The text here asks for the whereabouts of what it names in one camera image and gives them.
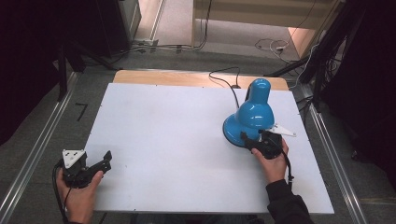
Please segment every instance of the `black cable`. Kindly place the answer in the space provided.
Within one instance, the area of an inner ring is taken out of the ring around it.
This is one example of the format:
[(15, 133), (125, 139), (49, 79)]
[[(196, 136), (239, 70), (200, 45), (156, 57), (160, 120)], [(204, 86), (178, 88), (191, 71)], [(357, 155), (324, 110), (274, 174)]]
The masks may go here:
[(338, 42), (335, 43), (334, 47), (330, 50), (330, 53), (328, 55), (327, 60), (325, 61), (325, 68), (324, 68), (324, 78), (321, 83), (321, 87), (324, 88), (331, 82), (331, 80), (334, 78), (335, 73), (333, 72), (337, 68), (337, 63), (341, 63), (342, 60), (337, 60), (335, 59), (335, 55), (337, 54), (338, 50), (340, 49), (341, 45), (343, 42), (346, 40), (346, 37), (343, 39), (338, 40)]
[(299, 111), (303, 110), (303, 112), (304, 112), (303, 113), (303, 125), (304, 125), (304, 127), (305, 127), (305, 124), (306, 124), (306, 115), (308, 113), (309, 106), (311, 106), (311, 104), (312, 104), (313, 96), (308, 96), (308, 97), (306, 97), (306, 99), (309, 99), (309, 100), (306, 102), (306, 104), (303, 107), (301, 107), (301, 109), (299, 109)]
[(234, 69), (234, 68), (237, 68), (237, 69), (238, 69), (238, 74), (236, 75), (236, 78), (237, 78), (238, 75), (239, 75), (239, 72), (240, 72), (240, 68), (239, 68), (239, 67), (229, 67), (229, 68), (224, 68), (224, 69), (216, 70), (216, 71), (210, 72), (210, 73), (209, 73), (209, 77), (227, 83), (227, 85), (230, 87), (231, 91), (233, 92), (233, 97), (235, 98), (236, 107), (239, 108), (238, 98), (236, 97), (235, 91), (233, 90), (233, 87), (230, 85), (230, 83), (228, 83), (228, 81), (226, 81), (226, 80), (224, 80), (224, 79), (222, 79), (222, 78), (219, 78), (219, 77), (212, 77), (212, 74), (213, 74), (213, 73), (222, 72), (222, 71), (226, 71), (226, 70), (230, 70), (230, 69)]
[(64, 211), (63, 206), (62, 206), (62, 200), (61, 200), (61, 196), (59, 195), (58, 186), (56, 186), (56, 171), (58, 170), (58, 168), (62, 167), (63, 163), (64, 163), (64, 160), (59, 160), (53, 167), (52, 187), (53, 187), (53, 190), (55, 191), (55, 197), (56, 197), (56, 201), (58, 203), (59, 211), (61, 212), (61, 215), (62, 215), (62, 221), (64, 223), (66, 223), (69, 220), (67, 219), (66, 212)]
[(289, 168), (289, 169), (288, 169), (288, 173), (289, 173), (289, 174), (288, 174), (288, 185), (289, 185), (289, 187), (290, 187), (290, 189), (291, 189), (294, 176), (291, 175), (291, 163), (290, 163), (289, 157), (288, 157), (288, 155), (285, 153), (285, 151), (283, 150), (283, 148), (282, 148), (281, 146), (279, 146), (273, 139), (268, 138), (268, 140), (270, 140), (271, 142), (273, 142), (273, 144), (274, 144), (278, 149), (280, 149), (281, 153), (283, 154), (283, 157), (285, 158), (286, 165), (287, 165), (288, 168)]
[(300, 102), (302, 102), (304, 100), (310, 100), (310, 99), (312, 99), (312, 97), (314, 97), (314, 96), (313, 95), (307, 96), (307, 97), (305, 97), (305, 98), (303, 98), (301, 100), (296, 101), (296, 104), (299, 104)]
[(209, 2), (209, 7), (208, 7), (207, 13), (206, 13), (204, 40), (201, 42), (201, 44), (198, 46), (198, 48), (196, 50), (202, 49), (204, 47), (205, 43), (206, 43), (206, 40), (207, 40), (207, 27), (208, 27), (208, 24), (209, 24), (209, 16), (210, 16), (210, 9), (211, 8), (212, 8), (212, 0), (210, 0), (210, 2)]
[(100, 218), (99, 224), (103, 223), (103, 221), (105, 220), (106, 216), (107, 216), (107, 213), (103, 213), (102, 217)]
[(259, 49), (259, 50), (262, 50), (262, 51), (268, 51), (268, 50), (262, 49), (262, 46), (261, 46), (261, 45), (258, 45), (260, 42), (262, 42), (262, 40), (271, 40), (271, 41), (273, 41), (273, 39), (270, 39), (270, 38), (259, 39), (259, 40), (256, 42), (256, 44), (254, 44), (254, 47), (256, 47), (256, 49)]
[(119, 60), (121, 60), (121, 59), (125, 56), (125, 54), (126, 54), (126, 53), (121, 54), (121, 56), (120, 56), (118, 59), (114, 60), (114, 61), (111, 62), (110, 64), (117, 63)]
[[(204, 1), (201, 1), (201, 8), (204, 8)], [(202, 14), (201, 14), (201, 19), (200, 19), (200, 34), (199, 34), (199, 40), (202, 41)]]
[(235, 78), (236, 88), (240, 88), (240, 86), (238, 85), (238, 77), (239, 77), (240, 72), (241, 72), (241, 69), (239, 69), (239, 67), (238, 67), (238, 74), (236, 74), (236, 78)]
[(317, 3), (317, 0), (314, 0), (314, 4), (312, 4), (312, 7), (309, 9), (308, 14), (306, 14), (305, 19), (304, 19), (302, 22), (300, 22), (300, 24), (294, 29), (293, 33), (291, 34), (290, 39), (289, 39), (289, 41), (288, 41), (288, 44), (289, 44), (289, 42), (291, 41), (291, 38), (293, 37), (293, 35), (294, 35), (294, 33), (296, 32), (296, 30), (297, 30), (298, 28), (300, 28), (300, 26), (306, 21), (306, 19), (308, 19), (309, 15), (311, 14), (312, 9), (314, 8), (314, 6), (315, 6), (316, 3)]
[(293, 184), (293, 179), (294, 179), (294, 176), (292, 176), (291, 175), (291, 164), (290, 164), (290, 160), (289, 160), (289, 157), (288, 157), (288, 155), (282, 150), (282, 154), (283, 154), (283, 157), (285, 158), (285, 162), (286, 162), (286, 164), (288, 165), (288, 170), (289, 170), (289, 174), (288, 174), (288, 185), (289, 185), (289, 187), (290, 187), (290, 189), (292, 188), (292, 184)]
[(66, 202), (67, 202), (67, 198), (69, 197), (70, 191), (72, 191), (72, 187), (70, 187), (69, 191), (67, 191), (66, 197), (64, 198), (64, 212), (66, 211)]
[(144, 46), (149, 46), (149, 44), (148, 43), (145, 43), (145, 42), (135, 42), (135, 41), (132, 41), (132, 45), (138, 45), (138, 46), (142, 46), (142, 45), (144, 45)]
[(299, 75), (304, 71), (304, 68), (300, 66), (300, 67), (294, 68), (293, 70), (294, 70), (294, 72), (295, 72), (297, 75), (292, 74), (290, 71), (288, 72), (288, 74), (289, 74), (291, 77), (297, 77), (297, 76), (299, 76)]

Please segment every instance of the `blue desk lamp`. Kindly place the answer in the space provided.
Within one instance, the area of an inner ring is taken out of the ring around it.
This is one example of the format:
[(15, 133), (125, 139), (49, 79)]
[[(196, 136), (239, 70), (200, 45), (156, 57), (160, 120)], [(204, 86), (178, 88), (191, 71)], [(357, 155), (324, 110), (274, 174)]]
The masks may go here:
[(288, 182), (291, 187), (294, 177), (289, 158), (282, 149), (281, 134), (295, 136), (295, 133), (275, 123), (274, 113), (268, 105), (270, 90), (271, 84), (266, 79), (254, 80), (247, 90), (247, 100), (224, 121), (223, 132), (232, 144), (249, 150), (257, 148), (267, 160), (282, 153), (289, 167)]
[(250, 84), (248, 99), (224, 121), (223, 132), (228, 141), (244, 147), (245, 140), (241, 133), (245, 133), (249, 139), (260, 141), (263, 131), (295, 136), (295, 133), (275, 123), (274, 113), (268, 105), (270, 90), (271, 84), (264, 78), (258, 78)]

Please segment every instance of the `black cabinet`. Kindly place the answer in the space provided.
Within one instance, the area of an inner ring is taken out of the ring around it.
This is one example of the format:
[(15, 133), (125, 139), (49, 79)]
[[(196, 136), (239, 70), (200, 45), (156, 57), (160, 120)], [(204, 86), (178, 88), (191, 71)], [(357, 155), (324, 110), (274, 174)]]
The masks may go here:
[(321, 93), (347, 126), (350, 140), (388, 174), (396, 189), (396, 20), (394, 4), (369, 1), (361, 26), (330, 84)]
[(5, 1), (0, 7), (0, 145), (59, 81), (52, 64), (54, 15), (45, 1)]
[(130, 49), (141, 20), (137, 0), (84, 0), (63, 3), (60, 29), (97, 56)]

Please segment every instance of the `lamp cord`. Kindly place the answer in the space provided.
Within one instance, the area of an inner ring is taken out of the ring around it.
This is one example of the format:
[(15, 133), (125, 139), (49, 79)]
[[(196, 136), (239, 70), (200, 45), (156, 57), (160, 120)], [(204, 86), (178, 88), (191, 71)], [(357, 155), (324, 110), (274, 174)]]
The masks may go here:
[(212, 74), (213, 74), (213, 73), (222, 72), (222, 71), (226, 71), (226, 70), (230, 70), (230, 69), (234, 69), (234, 68), (237, 68), (237, 69), (238, 69), (238, 73), (236, 74), (236, 85), (238, 85), (238, 76), (239, 76), (239, 73), (241, 72), (241, 69), (240, 69), (239, 67), (229, 67), (229, 68), (224, 68), (224, 69), (216, 70), (216, 71), (210, 72), (210, 73), (209, 73), (209, 77), (227, 83), (227, 85), (230, 87), (231, 91), (233, 92), (233, 97), (235, 98), (236, 108), (239, 108), (238, 98), (236, 97), (235, 91), (233, 90), (233, 87), (230, 85), (230, 83), (228, 83), (228, 81), (226, 81), (226, 80), (224, 80), (224, 79), (222, 79), (222, 78), (219, 78), (219, 77), (212, 77)]

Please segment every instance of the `lamp shade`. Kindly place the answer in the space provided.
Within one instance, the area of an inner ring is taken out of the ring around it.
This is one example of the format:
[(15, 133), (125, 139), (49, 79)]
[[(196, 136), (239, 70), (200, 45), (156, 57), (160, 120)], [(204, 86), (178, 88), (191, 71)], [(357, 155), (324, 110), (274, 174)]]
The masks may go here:
[(246, 133), (250, 139), (259, 140), (259, 130), (274, 126), (274, 113), (268, 105), (270, 90), (271, 84), (264, 78), (258, 78), (251, 83), (248, 99), (223, 123), (223, 132), (228, 141), (243, 147), (241, 132)]

